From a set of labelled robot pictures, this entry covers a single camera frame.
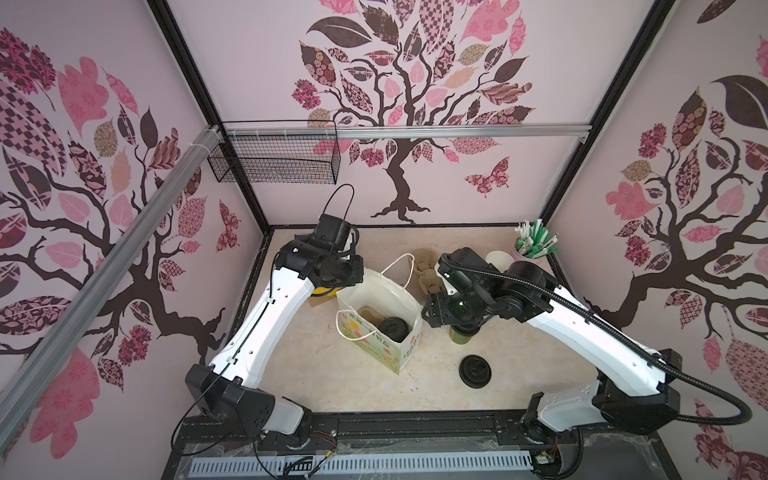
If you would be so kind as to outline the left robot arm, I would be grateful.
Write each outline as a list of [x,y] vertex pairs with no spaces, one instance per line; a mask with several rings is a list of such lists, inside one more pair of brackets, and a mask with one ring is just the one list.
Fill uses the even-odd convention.
[[204,414],[249,439],[262,432],[296,434],[305,409],[259,385],[289,323],[315,290],[363,281],[363,259],[356,253],[359,239],[349,222],[323,214],[312,233],[295,236],[279,250],[267,286],[240,329],[208,365],[194,365],[186,375],[195,405]]

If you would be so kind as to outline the white illustrated paper bag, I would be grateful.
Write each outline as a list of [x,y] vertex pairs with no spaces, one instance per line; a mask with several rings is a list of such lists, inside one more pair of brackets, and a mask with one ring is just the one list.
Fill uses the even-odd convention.
[[408,279],[398,283],[365,267],[362,281],[337,294],[337,332],[395,374],[401,373],[419,347],[422,304],[408,286],[415,275],[415,256],[405,253],[390,265],[408,263]]

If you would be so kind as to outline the pulp cup carrier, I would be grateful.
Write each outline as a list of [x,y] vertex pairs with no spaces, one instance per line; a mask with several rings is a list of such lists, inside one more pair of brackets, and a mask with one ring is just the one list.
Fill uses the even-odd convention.
[[375,328],[379,328],[380,325],[386,320],[386,316],[380,313],[378,310],[365,306],[357,310],[360,317],[365,319],[369,324]]

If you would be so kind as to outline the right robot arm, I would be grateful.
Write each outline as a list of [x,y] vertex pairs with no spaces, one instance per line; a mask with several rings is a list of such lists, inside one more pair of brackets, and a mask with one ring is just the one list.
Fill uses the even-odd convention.
[[[461,335],[474,335],[495,317],[513,319],[556,338],[596,368],[597,377],[588,384],[531,397],[521,429],[534,442],[595,424],[642,435],[672,422],[734,426],[752,418],[741,399],[684,373],[677,352],[633,340],[532,262],[517,261],[500,271],[474,250],[461,248],[442,254],[435,272],[446,289],[430,295],[422,310],[431,327],[449,326]],[[680,395],[671,386],[675,380],[726,401],[737,414],[682,414]]]

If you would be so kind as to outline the green paper coffee cup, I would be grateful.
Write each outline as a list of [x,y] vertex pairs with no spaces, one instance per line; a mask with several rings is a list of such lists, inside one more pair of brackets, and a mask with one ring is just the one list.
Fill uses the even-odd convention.
[[466,330],[452,327],[449,331],[451,341],[457,345],[466,345],[475,335],[474,329]]

